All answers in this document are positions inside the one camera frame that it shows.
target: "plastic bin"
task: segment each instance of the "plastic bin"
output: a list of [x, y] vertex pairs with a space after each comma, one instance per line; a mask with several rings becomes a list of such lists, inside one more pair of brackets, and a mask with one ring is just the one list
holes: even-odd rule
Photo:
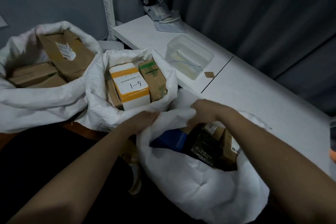
[[181, 73], [195, 80], [213, 59], [213, 54], [184, 35], [167, 44], [166, 61]]

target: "sticker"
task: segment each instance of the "sticker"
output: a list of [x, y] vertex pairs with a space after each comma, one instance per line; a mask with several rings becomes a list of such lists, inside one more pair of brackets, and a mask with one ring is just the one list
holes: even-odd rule
[[237, 143], [237, 141], [234, 138], [232, 138], [231, 150], [238, 154], [239, 149], [240, 149], [239, 144]]
[[65, 45], [65, 44], [56, 42], [56, 45], [59, 51], [61, 52], [63, 58], [70, 60], [70, 61], [74, 60], [74, 58], [76, 57], [76, 53], [70, 48], [68, 44]]
[[216, 128], [217, 128], [217, 127], [216, 127], [213, 123], [208, 123], [208, 124], [205, 126], [205, 129], [206, 129], [207, 131], [209, 131], [210, 134], [215, 133]]
[[113, 81], [118, 86], [121, 94], [143, 90], [148, 87], [147, 82], [139, 72], [114, 78]]
[[163, 8], [161, 6], [158, 5], [154, 5], [152, 6], [154, 13], [156, 16], [164, 16], [166, 15], [165, 11], [163, 10]]

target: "brown package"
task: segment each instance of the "brown package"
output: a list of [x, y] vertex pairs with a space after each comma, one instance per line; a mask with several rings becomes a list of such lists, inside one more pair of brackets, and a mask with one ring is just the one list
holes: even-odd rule
[[57, 73], [57, 69], [49, 64], [42, 63], [15, 69], [8, 80], [16, 86], [25, 88], [44, 82]]
[[62, 86], [66, 83], [67, 82], [62, 77], [60, 77], [59, 74], [54, 74], [52, 77], [46, 79], [44, 82], [29, 86], [28, 88], [53, 88]]
[[203, 130], [208, 132], [214, 139], [221, 141], [225, 128], [217, 127], [213, 123], [204, 124]]
[[222, 143], [223, 155], [219, 158], [218, 168], [224, 171], [237, 170], [237, 156], [239, 146], [233, 139], [228, 129], [224, 130], [223, 143]]
[[118, 93], [117, 93], [116, 87], [114, 85], [113, 79], [106, 81], [106, 88], [107, 88], [108, 95], [110, 96], [110, 99], [111, 99], [111, 102], [112, 102], [111, 104], [115, 108], [117, 108], [119, 110], [123, 110], [123, 104], [120, 101], [120, 98], [118, 96]]
[[139, 72], [148, 84], [151, 102], [167, 95], [166, 79], [153, 59], [140, 63]]
[[69, 81], [81, 77], [95, 57], [80, 38], [68, 29], [63, 34], [38, 37], [55, 67]]

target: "cardboard box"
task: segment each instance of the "cardboard box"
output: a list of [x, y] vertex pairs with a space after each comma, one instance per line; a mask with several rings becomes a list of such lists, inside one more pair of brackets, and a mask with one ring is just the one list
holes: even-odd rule
[[237, 156], [240, 146], [228, 129], [224, 130], [222, 149], [223, 155], [219, 158], [217, 167], [224, 171], [237, 170]]
[[153, 59], [139, 64], [139, 72], [149, 86], [150, 100], [158, 101], [167, 95], [166, 79]]
[[202, 129], [205, 130], [206, 132], [208, 132], [217, 141], [222, 140], [222, 135], [223, 135], [224, 130], [225, 130], [225, 128], [218, 127], [213, 123], [204, 124]]
[[133, 63], [109, 71], [125, 111], [151, 103], [148, 84]]
[[42, 63], [15, 69], [8, 80], [18, 87], [29, 87], [44, 82], [57, 73], [57, 69], [49, 64]]
[[69, 81], [81, 77], [95, 57], [68, 29], [63, 34], [38, 35], [38, 38], [55, 67]]
[[107, 89], [108, 102], [112, 104], [115, 108], [123, 110], [123, 104], [120, 101], [116, 87], [112, 79], [106, 81], [106, 89]]
[[66, 83], [67, 82], [62, 77], [60, 77], [59, 74], [54, 74], [52, 77], [46, 79], [44, 82], [29, 86], [28, 88], [53, 88], [62, 86]]

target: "white shelf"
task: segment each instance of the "white shelf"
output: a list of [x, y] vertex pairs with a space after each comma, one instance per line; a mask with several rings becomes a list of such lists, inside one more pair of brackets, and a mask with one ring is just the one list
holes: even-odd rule
[[[184, 24], [184, 26], [187, 30], [186, 34], [157, 31], [151, 18], [148, 15], [145, 15], [113, 28], [113, 33], [117, 38], [134, 50], [150, 47], [156, 50], [162, 57], [165, 57], [167, 44], [173, 38], [179, 35], [185, 35], [214, 54], [214, 58], [204, 69], [204, 72], [213, 72], [215, 75], [218, 74], [233, 57], [233, 54], [187, 24]], [[178, 70], [176, 70], [176, 75], [180, 86], [195, 91], [198, 94], [202, 93], [213, 80], [212, 78], [205, 77], [204, 73], [201, 73], [196, 80], [189, 79]]]
[[241, 59], [233, 57], [202, 96], [259, 117], [276, 137], [330, 175], [329, 116]]

